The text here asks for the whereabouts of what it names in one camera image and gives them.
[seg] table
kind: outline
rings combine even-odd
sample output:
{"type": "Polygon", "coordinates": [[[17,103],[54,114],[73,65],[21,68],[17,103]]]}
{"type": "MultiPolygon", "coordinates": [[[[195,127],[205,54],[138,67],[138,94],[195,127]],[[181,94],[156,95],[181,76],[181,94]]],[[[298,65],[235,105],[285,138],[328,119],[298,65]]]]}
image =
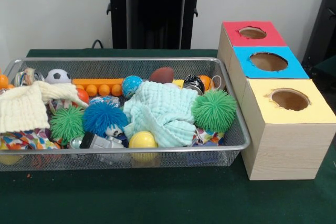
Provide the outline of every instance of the table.
{"type": "MultiPolygon", "coordinates": [[[[29,57],[216,57],[216,50],[31,50],[29,57]]],[[[334,223],[336,150],[315,180],[248,180],[230,167],[0,173],[3,223],[334,223]]]]}

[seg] metal basket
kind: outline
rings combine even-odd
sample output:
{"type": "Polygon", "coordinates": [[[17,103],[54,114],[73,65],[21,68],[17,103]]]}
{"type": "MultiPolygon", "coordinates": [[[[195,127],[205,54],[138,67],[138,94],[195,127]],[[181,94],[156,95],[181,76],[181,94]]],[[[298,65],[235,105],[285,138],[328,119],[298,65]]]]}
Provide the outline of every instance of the metal basket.
{"type": "MultiPolygon", "coordinates": [[[[215,58],[24,58],[12,61],[5,74],[13,81],[15,74],[27,67],[38,69],[44,76],[51,69],[64,69],[72,78],[124,78],[137,75],[143,79],[148,79],[157,68],[172,67],[175,79],[184,79],[188,74],[219,75],[222,78],[221,88],[234,96],[226,69],[215,58]]],[[[2,150],[0,170],[229,166],[250,143],[239,107],[236,119],[224,138],[225,145],[215,147],[2,150]]]]}

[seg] blue box top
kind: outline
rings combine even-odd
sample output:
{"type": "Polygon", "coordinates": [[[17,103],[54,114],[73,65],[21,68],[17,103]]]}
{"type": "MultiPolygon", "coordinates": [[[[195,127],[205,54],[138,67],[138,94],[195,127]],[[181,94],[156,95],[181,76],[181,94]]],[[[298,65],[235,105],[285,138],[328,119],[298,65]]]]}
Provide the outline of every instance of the blue box top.
{"type": "Polygon", "coordinates": [[[289,47],[234,47],[246,77],[309,79],[289,47]]]}

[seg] blue globe ball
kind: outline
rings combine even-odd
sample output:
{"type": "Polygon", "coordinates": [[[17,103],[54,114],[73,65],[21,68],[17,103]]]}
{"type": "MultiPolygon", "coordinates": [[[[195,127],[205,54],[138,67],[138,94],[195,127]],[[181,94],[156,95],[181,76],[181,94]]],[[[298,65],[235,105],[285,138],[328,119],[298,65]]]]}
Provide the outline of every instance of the blue globe ball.
{"type": "Polygon", "coordinates": [[[125,98],[130,99],[142,83],[142,80],[138,76],[128,76],[121,84],[122,93],[125,98]]]}

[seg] cardboard box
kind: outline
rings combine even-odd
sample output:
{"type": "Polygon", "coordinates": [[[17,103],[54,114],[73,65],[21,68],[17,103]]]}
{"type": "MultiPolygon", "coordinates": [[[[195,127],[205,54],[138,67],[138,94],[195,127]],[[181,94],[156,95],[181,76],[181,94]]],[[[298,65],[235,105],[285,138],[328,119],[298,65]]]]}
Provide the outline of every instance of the cardboard box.
{"type": "Polygon", "coordinates": [[[233,47],[228,74],[239,105],[247,79],[308,79],[289,47],[233,47]]]}
{"type": "Polygon", "coordinates": [[[229,70],[233,47],[286,46],[280,33],[271,22],[223,22],[220,32],[218,59],[229,70]]]}
{"type": "Polygon", "coordinates": [[[336,132],[336,116],[312,80],[249,79],[242,112],[251,144],[250,180],[314,179],[336,132]]]}

